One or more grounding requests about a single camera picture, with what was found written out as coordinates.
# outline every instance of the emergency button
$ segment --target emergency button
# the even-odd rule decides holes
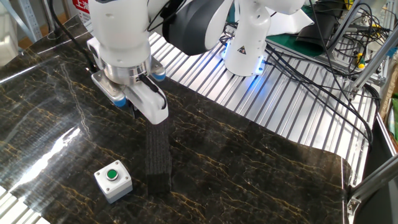
[[[106,178],[110,181],[114,181],[118,178],[118,172],[115,169],[110,169],[106,173]]]

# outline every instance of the black marble sheet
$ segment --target black marble sheet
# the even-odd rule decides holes
[[[77,17],[66,27],[85,44]],[[351,169],[166,80],[172,191],[147,196],[145,122],[97,89],[64,35],[0,70],[0,185],[51,223],[343,223]],[[134,190],[114,204],[93,173],[119,159]]]

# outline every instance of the red label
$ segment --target red label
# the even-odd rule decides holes
[[[88,0],[72,0],[73,5],[85,13],[90,13],[90,9],[88,8]]]

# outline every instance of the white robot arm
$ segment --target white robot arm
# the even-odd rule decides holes
[[[305,0],[239,0],[240,21],[235,38],[225,50],[225,67],[240,76],[260,75],[266,37],[271,26],[271,16],[266,7],[275,12],[291,15]]]
[[[165,94],[147,76],[161,80],[165,70],[151,57],[150,31],[155,30],[187,55],[202,54],[217,44],[232,2],[89,0],[95,37],[88,46],[101,68],[92,76],[93,81],[115,105],[122,106],[128,100],[152,124],[161,123],[169,115]],[[237,75],[251,75],[266,46],[271,22],[266,6],[292,14],[303,3],[304,0],[239,0],[241,20],[227,49],[226,68]]]

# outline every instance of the aluminum slatted platform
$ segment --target aluminum slatted platform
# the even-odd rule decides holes
[[[49,224],[39,213],[17,199],[6,189],[0,187],[0,223],[1,224]]]
[[[168,77],[291,141],[338,154],[353,168],[351,183],[361,182],[367,140],[277,67],[266,65],[262,75],[239,77],[225,69],[221,43],[203,55],[189,57],[158,34],[151,35],[149,40],[153,56],[167,69]],[[285,59],[318,84],[338,88],[332,74],[323,67],[295,58]],[[348,84],[343,79],[339,82],[343,87]],[[312,91],[364,131],[354,114],[323,92],[315,88]],[[340,91],[332,92],[344,101]],[[353,104],[371,127],[376,104],[369,92],[358,94]]]

